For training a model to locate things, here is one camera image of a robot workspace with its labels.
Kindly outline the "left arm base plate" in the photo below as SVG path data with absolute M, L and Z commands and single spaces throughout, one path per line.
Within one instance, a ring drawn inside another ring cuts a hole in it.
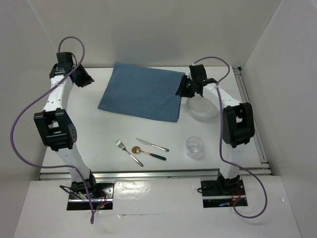
M 90 210 L 89 201 L 86 194 L 75 192 L 71 187 L 60 185 L 64 192 L 68 194 L 67 211 Z M 97 183 L 97 191 L 90 193 L 93 209 L 112 210 L 114 182 Z

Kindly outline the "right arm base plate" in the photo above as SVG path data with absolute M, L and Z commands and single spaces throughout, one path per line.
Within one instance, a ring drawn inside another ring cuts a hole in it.
M 236 207 L 248 206 L 244 183 L 241 179 L 226 191 L 220 190 L 220 184 L 216 180 L 202 180 L 197 192 L 202 195 L 204 208 L 232 207 L 234 202 Z

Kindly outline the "blue cloth napkin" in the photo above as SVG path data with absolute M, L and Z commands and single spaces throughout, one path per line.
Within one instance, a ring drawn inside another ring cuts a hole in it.
M 98 109 L 145 119 L 177 122 L 185 73 L 116 63 Z

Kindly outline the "silver fork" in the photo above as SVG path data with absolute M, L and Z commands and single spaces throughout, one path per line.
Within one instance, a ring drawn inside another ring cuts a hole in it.
M 118 148 L 122 151 L 125 151 L 140 167 L 143 167 L 143 163 L 141 161 L 139 161 L 134 155 L 132 155 L 127 149 L 126 146 L 120 141 L 117 140 L 116 145 L 118 146 Z

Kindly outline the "clear drinking glass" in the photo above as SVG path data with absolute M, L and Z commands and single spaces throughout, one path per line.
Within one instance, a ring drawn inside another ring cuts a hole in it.
M 195 160 L 205 157 L 204 143 L 199 137 L 190 137 L 186 141 L 186 154 Z

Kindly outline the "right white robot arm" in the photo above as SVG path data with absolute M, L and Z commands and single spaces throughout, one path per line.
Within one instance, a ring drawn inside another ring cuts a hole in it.
M 242 103 L 229 95 L 214 79 L 191 79 L 182 76 L 176 95 L 193 98 L 196 94 L 209 100 L 219 109 L 221 141 L 219 150 L 226 146 L 227 154 L 221 156 L 216 189 L 221 194 L 229 194 L 238 186 L 239 166 L 246 144 L 255 134 L 253 109 L 250 103 Z

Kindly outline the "silver table knife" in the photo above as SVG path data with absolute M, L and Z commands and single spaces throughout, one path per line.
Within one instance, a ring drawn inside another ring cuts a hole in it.
M 148 146 L 151 146 L 151 147 L 154 147 L 154 148 L 157 148 L 157 149 L 160 149 L 164 152 L 169 152 L 169 149 L 168 148 L 165 148 L 165 147 L 161 147 L 161 146 L 158 146 L 158 145 L 155 145 L 155 144 L 152 144 L 148 141 L 145 141 L 145 140 L 142 140 L 140 138 L 136 138 L 137 141 L 139 141 L 140 143 L 142 144 L 145 144 L 145 145 L 148 145 Z

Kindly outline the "aluminium right side rail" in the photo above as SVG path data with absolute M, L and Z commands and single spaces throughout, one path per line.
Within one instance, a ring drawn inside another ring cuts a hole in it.
M 250 103 L 251 101 L 250 101 L 250 98 L 245 86 L 245 82 L 243 79 L 243 75 L 242 75 L 242 67 L 233 67 L 233 74 L 235 76 L 237 87 L 239 89 L 239 93 L 242 98 L 242 101 Z M 257 154 L 258 154 L 258 158 L 259 158 L 259 162 L 261 164 L 261 170 L 262 170 L 262 172 L 260 172 L 260 175 L 271 176 L 273 175 L 273 173 L 271 171 L 271 167 L 266 156 L 266 152 L 265 152 L 263 142 L 262 142 L 262 139 L 256 124 L 255 117 L 253 117 L 253 119 L 254 119 L 254 125 L 255 125 L 255 136 L 253 140 L 254 140 L 254 144 L 257 150 Z

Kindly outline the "aluminium rail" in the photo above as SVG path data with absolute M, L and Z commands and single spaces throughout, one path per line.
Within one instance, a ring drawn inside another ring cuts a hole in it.
M 242 98 L 242 101 L 250 103 L 251 101 L 250 101 L 250 98 L 245 86 L 245 82 L 243 79 L 243 75 L 242 75 L 242 67 L 233 67 L 233 74 L 235 76 L 237 87 L 239 89 L 239 93 Z M 254 125 L 255 125 L 255 136 L 253 140 L 254 140 L 254 144 L 257 150 L 257 154 L 258 154 L 258 158 L 259 158 L 259 162 L 261 164 L 261 170 L 262 170 L 262 172 L 260 172 L 260 175 L 271 176 L 273 175 L 273 173 L 271 171 L 271 167 L 266 156 L 266 152 L 265 152 L 263 142 L 262 142 L 262 139 L 256 124 L 255 117 L 253 117 L 253 119 L 254 119 Z
M 270 168 L 252 169 L 255 175 L 272 175 Z M 202 178 L 216 177 L 218 170 L 182 170 L 182 171 L 158 171 L 158 172 L 116 172 L 94 173 L 96 180 L 102 179 L 172 179 L 172 178 Z M 68 180 L 67 173 L 40 173 L 39 180 Z

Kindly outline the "aluminium front rail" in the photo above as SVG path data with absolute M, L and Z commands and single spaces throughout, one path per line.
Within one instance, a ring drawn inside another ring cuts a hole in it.
M 270 168 L 252 169 L 255 175 L 272 175 Z M 216 177 L 218 170 L 182 170 L 182 171 L 158 171 L 158 172 L 116 172 L 94 173 L 96 180 L 102 179 L 172 179 L 172 178 L 202 178 Z M 39 180 L 68 180 L 67 173 L 40 173 Z

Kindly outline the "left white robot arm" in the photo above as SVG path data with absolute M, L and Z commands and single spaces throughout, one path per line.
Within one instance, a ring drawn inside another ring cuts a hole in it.
M 73 68 L 69 64 L 56 64 L 50 72 L 51 92 L 34 122 L 45 146 L 62 159 L 71 175 L 71 189 L 85 197 L 94 197 L 98 192 L 96 179 L 85 165 L 76 146 L 77 130 L 67 113 L 68 99 L 73 85 L 85 87 L 94 82 L 82 65 L 65 77 Z

